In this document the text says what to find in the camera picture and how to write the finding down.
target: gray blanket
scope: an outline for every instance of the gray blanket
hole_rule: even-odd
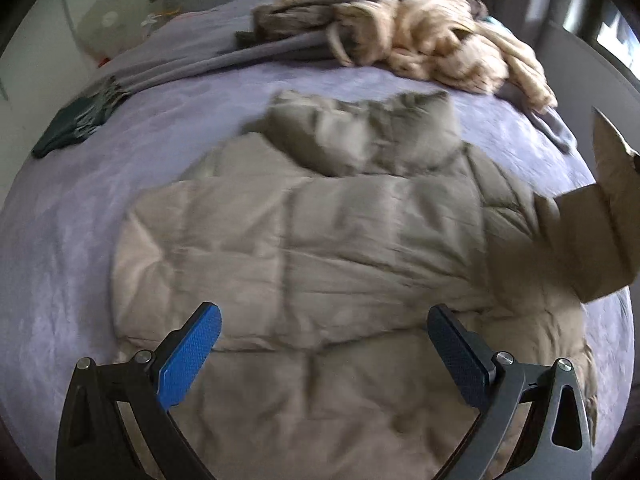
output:
[[[33,155],[41,158],[52,150],[83,142],[110,117],[123,97],[159,84],[265,60],[333,57],[324,30],[236,50],[234,33],[250,27],[250,10],[272,1],[238,0],[174,19],[145,43],[98,70],[82,96],[60,110]],[[520,89],[511,84],[504,85],[499,96],[524,112],[563,153],[575,148],[575,137],[554,110],[546,114],[529,110]]]

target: jacket sleeve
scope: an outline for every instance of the jacket sleeve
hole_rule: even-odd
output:
[[[640,269],[640,158],[597,110],[593,149],[595,184],[536,199],[542,232],[584,303],[631,284]]]

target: bed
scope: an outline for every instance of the bed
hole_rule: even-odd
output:
[[[219,28],[220,41],[229,42],[230,31],[249,27],[250,9],[263,1],[190,14],[166,30],[207,27],[223,17],[229,27]],[[221,140],[251,131],[277,90],[355,101],[439,88],[376,67],[267,60],[153,86],[129,98],[84,143],[27,160],[0,213],[0,417],[36,472],[54,477],[58,422],[75,362],[85,355],[99,363],[114,359],[111,261],[124,212],[141,190],[176,180]],[[537,192],[554,195],[593,181],[576,151],[562,154],[507,101],[447,91],[463,138]],[[584,312],[598,365],[596,466],[629,394],[628,290]]]

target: fluffy blanket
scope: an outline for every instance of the fluffy blanket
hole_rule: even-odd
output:
[[[350,53],[340,36],[353,41]],[[330,46],[345,66],[386,62],[396,74],[494,94],[506,80],[543,112],[558,102],[533,49],[474,19],[468,0],[377,0],[338,4]]]
[[[244,47],[262,41],[290,38],[329,25],[335,19],[336,4],[376,1],[378,0],[277,0],[254,9],[254,31],[238,33],[238,43]],[[474,17],[487,16],[486,6],[481,0],[466,1]]]

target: white wall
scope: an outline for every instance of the white wall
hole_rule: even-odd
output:
[[[595,173],[591,146],[593,107],[599,108],[640,151],[640,92],[582,40],[548,23],[538,59],[558,98],[558,111],[578,139],[578,150]],[[640,281],[631,287],[636,335],[640,337]],[[636,344],[636,377],[640,378],[640,344]]]
[[[97,0],[67,0],[77,25]],[[95,70],[76,47],[62,0],[38,0],[0,57],[0,206],[29,150]]]

